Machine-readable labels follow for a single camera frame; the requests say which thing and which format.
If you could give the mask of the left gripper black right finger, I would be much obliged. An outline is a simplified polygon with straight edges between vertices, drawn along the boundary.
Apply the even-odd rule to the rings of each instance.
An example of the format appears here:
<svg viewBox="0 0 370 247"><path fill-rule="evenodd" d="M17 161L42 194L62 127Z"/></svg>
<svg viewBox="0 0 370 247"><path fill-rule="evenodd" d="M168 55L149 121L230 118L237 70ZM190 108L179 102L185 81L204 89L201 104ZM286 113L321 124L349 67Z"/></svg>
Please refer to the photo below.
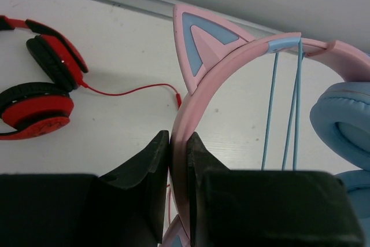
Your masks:
<svg viewBox="0 0 370 247"><path fill-rule="evenodd" d="M231 170L187 142L191 246L363 246L339 178L321 171Z"/></svg>

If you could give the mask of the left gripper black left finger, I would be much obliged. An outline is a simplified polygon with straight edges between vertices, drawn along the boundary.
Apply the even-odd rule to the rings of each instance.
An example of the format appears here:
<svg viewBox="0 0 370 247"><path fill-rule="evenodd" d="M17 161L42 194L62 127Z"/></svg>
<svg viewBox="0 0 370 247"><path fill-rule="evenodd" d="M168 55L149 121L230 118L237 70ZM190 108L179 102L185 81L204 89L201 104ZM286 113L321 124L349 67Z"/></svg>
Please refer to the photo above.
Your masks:
<svg viewBox="0 0 370 247"><path fill-rule="evenodd" d="M169 133L102 176L1 175L2 246L157 246Z"/></svg>

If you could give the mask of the blue pink cat-ear headphones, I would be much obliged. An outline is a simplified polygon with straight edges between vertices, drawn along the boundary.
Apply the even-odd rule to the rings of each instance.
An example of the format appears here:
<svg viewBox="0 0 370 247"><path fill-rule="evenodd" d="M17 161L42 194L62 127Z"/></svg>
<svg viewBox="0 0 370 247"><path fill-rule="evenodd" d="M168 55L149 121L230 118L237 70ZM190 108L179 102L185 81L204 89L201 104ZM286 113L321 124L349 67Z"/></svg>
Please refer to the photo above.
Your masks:
<svg viewBox="0 0 370 247"><path fill-rule="evenodd" d="M351 189L355 178L369 186L369 55L335 40L306 39L299 32L255 38L237 25L211 12L187 5L173 9L173 30L180 69L187 87L172 135L171 185L178 214L163 244L194 246L195 217L190 213L190 179L187 141L195 131L210 100L237 70L265 54L295 50L298 65L311 58L335 71L342 83L329 87L310 113L320 139L335 153L359 167L344 174Z"/></svg>

